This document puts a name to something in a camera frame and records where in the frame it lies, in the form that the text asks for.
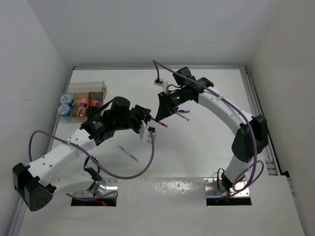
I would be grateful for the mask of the blue patterned round jar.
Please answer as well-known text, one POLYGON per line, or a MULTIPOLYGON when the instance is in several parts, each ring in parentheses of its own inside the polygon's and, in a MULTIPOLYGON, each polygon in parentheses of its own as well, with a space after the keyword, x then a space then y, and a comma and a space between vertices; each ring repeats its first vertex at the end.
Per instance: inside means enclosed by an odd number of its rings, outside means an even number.
POLYGON ((73 106, 74 104, 74 97, 71 93, 64 93, 60 98, 60 104, 61 105, 68 105, 73 106))

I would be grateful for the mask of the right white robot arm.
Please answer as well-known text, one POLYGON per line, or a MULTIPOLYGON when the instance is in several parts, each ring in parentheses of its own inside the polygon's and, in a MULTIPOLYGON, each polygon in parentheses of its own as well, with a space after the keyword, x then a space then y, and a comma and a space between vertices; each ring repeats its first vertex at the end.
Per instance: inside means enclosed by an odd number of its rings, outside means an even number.
POLYGON ((256 168, 257 156, 268 146, 267 120, 263 115, 254 116, 242 111, 224 98, 214 84, 205 77, 196 79, 187 67, 173 72, 175 89, 160 77, 155 85, 163 88, 158 94, 159 107, 156 120, 161 121, 178 112, 179 106, 194 101, 216 115, 234 134, 232 159, 221 175, 219 190, 224 192, 233 188, 246 170, 256 168))

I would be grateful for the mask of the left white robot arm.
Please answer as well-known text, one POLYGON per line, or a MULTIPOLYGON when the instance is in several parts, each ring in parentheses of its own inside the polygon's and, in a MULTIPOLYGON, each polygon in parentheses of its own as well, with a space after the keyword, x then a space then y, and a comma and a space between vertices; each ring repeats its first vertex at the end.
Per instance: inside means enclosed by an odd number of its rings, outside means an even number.
POLYGON ((30 159, 27 165, 18 163, 12 169, 13 186, 30 211, 38 211, 49 204, 58 193, 69 195, 75 188, 92 191, 91 201, 104 198, 98 195, 104 179, 99 174, 105 172, 116 179, 124 176, 106 170, 89 154, 89 150, 112 138, 116 131, 133 130, 141 141, 153 144, 155 130, 148 127, 151 110, 139 105, 130 107, 130 101, 116 96, 108 103, 91 113, 87 120, 75 130, 67 140, 51 134, 49 137, 61 144, 40 158, 30 159), (84 167, 78 179, 56 178, 56 175, 82 154, 91 160, 97 168, 84 167))

